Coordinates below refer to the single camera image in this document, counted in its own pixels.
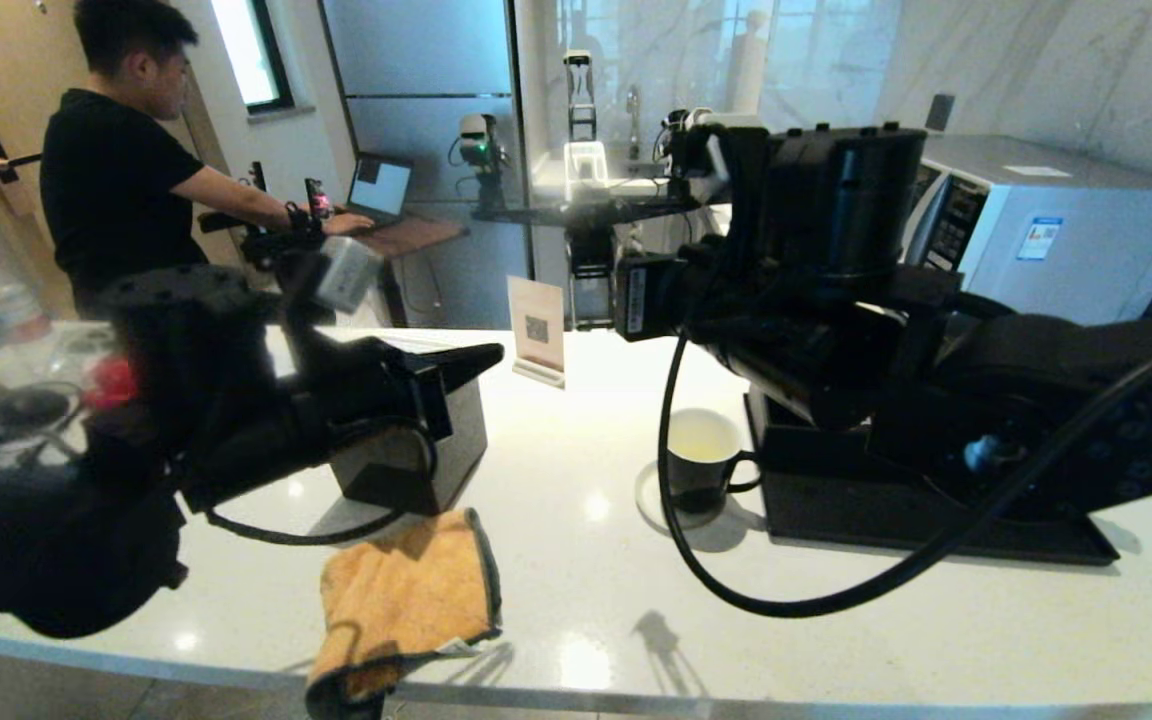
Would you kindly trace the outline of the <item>black glossy tissue box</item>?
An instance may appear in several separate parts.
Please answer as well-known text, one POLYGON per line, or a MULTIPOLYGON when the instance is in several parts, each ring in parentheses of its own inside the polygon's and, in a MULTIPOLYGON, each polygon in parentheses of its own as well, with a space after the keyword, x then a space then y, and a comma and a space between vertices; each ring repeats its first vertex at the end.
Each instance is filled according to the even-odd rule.
MULTIPOLYGON (((379 340, 412 353, 458 348, 429 338, 380 334, 379 340)), ((462 495, 488 447, 479 378, 448 393, 454 434, 434 441, 435 457, 415 430, 388 427, 361 439, 329 460, 340 493, 382 509, 434 516, 462 495)))

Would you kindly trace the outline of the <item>acrylic table sign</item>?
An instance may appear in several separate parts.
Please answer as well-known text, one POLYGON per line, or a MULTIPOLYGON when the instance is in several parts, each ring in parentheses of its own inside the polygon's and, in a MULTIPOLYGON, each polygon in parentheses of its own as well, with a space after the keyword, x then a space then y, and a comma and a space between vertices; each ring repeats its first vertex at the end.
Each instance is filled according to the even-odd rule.
POLYGON ((507 276, 509 319, 515 333, 516 374, 558 389, 566 387, 564 296, 561 287, 507 276))

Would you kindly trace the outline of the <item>brown wooden desk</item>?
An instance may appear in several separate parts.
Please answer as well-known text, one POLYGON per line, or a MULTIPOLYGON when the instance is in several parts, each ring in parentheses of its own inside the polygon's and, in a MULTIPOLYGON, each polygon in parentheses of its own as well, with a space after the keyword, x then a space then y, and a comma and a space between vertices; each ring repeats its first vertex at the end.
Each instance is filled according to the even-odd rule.
POLYGON ((372 301, 372 306, 378 319, 388 327, 407 327, 404 300, 401 300, 401 283, 396 278, 397 260, 468 234, 467 225, 417 214, 408 214, 397 223, 380 227, 358 214, 346 213, 329 219, 328 228, 334 232, 343 229, 347 236, 361 240, 380 256, 376 281, 378 300, 372 301))

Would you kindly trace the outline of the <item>open laptop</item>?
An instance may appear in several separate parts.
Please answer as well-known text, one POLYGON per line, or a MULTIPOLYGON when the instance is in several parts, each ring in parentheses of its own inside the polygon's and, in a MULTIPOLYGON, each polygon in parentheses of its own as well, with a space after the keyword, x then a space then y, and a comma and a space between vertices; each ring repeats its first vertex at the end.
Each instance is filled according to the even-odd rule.
POLYGON ((361 152, 355 161, 344 209, 370 219, 374 229, 401 222, 412 170, 411 160, 361 152))

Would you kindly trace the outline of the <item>black mug white inside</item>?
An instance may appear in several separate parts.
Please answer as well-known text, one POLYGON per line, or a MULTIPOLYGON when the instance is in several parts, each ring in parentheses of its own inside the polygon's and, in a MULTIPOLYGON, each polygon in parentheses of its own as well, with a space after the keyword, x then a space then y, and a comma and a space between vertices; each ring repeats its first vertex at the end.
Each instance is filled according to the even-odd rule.
POLYGON ((694 515, 721 510, 736 467, 755 457, 727 416, 702 407, 673 411, 664 460, 672 509, 694 515))

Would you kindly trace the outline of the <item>white round coaster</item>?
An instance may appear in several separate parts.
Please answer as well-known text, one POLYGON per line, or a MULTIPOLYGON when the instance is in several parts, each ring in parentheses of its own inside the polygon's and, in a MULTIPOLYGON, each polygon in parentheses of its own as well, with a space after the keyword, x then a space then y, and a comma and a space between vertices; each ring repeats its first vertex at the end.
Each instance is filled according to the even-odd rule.
MULTIPOLYGON (((658 468, 655 462, 647 462, 636 475, 634 484, 634 501, 641 520, 644 520, 649 528, 658 533, 668 535, 668 521, 664 514, 662 501, 660 501, 660 488, 658 468)), ((717 509, 707 511, 684 511, 675 509, 675 518, 682 530, 698 529, 719 518, 726 510, 727 501, 719 502, 717 509)))

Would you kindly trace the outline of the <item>orange microfiber cloth grey trim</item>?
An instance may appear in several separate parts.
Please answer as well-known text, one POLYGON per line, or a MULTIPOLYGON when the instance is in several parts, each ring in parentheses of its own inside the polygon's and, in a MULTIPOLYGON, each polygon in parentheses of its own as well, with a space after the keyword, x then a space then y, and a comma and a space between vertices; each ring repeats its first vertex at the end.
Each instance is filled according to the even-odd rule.
POLYGON ((320 582, 325 635, 306 679, 311 720, 381 720, 412 670, 503 632, 500 574, 479 511, 444 511, 335 553, 320 582))

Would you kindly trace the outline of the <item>grey refrigerator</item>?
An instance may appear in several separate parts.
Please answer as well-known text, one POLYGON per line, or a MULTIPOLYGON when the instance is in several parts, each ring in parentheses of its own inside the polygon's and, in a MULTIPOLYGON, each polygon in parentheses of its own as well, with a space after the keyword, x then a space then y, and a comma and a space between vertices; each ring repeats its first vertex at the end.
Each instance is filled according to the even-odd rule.
POLYGON ((393 262, 385 300, 401 327, 503 331, 507 281, 532 270, 521 223, 482 222, 463 118, 494 118, 508 209, 526 200, 515 44, 506 0, 320 0, 355 147, 410 160, 407 213, 462 225, 460 237, 393 262))

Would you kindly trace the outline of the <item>red toy bell pepper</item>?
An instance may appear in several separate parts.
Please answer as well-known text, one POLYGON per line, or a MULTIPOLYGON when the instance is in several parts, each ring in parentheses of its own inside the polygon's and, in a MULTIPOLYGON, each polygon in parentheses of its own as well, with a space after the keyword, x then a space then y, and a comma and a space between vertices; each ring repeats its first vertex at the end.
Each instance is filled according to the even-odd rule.
POLYGON ((84 379, 83 406, 88 410, 104 411, 129 404, 141 397, 141 382, 134 376, 127 357, 103 357, 88 370, 84 379))

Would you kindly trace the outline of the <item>black serving tray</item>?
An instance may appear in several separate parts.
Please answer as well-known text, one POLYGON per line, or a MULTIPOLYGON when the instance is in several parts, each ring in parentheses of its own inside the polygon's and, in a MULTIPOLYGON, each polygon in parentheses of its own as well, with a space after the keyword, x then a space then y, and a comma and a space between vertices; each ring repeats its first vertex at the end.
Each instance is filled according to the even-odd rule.
MULTIPOLYGON (((919 550, 967 515, 967 509, 914 470, 867 452, 867 429, 826 432, 838 438, 835 465, 823 475, 760 468, 765 528, 782 544, 840 544, 849 548, 919 550)), ((952 555, 1038 564, 1107 568, 1119 552, 1087 516, 1076 520, 991 520, 952 555)))

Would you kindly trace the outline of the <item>person in black shirt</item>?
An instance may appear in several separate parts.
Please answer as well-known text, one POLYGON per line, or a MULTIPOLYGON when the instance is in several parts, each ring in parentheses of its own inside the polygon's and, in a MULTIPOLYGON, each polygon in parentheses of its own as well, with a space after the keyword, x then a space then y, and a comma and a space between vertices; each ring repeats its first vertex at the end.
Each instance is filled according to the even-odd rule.
POLYGON ((101 293, 154 270, 206 263, 195 205, 289 232, 283 200, 209 167, 165 123, 185 100, 185 50, 198 36, 162 0, 77 0, 86 88, 70 88, 47 122, 41 209, 77 314, 101 323, 101 293))

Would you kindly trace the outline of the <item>dark framed window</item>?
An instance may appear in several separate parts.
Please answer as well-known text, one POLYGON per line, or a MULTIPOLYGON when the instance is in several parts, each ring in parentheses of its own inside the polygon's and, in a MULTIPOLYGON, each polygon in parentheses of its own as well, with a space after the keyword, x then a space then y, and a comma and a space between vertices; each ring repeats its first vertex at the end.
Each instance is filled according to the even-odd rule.
POLYGON ((268 0, 209 0, 250 115, 291 109, 294 94, 268 0))

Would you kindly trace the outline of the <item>black power brick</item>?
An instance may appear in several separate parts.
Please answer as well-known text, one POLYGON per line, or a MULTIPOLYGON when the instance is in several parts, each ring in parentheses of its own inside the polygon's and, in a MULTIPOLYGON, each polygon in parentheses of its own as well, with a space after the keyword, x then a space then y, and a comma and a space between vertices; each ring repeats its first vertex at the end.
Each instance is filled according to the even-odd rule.
POLYGON ((68 397, 54 389, 18 388, 0 397, 0 425, 12 429, 47 427, 69 411, 68 397))

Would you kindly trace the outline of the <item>silver microwave oven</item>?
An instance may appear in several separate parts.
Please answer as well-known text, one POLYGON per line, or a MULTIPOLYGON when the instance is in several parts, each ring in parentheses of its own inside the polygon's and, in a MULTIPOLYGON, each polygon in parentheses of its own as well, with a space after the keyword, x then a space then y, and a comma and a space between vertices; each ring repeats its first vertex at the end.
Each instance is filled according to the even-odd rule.
POLYGON ((904 260, 1026 314, 1130 323, 1152 301, 1152 174, 1002 135, 932 135, 904 260))

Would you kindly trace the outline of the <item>clear water bottle red cap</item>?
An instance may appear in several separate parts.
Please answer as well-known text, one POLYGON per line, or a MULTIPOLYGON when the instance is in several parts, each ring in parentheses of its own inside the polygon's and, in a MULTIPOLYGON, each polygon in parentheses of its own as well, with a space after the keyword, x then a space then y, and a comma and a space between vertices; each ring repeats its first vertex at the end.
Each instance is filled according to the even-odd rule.
POLYGON ((36 293, 5 268, 0 259, 0 329, 10 344, 29 344, 44 340, 52 332, 36 293))

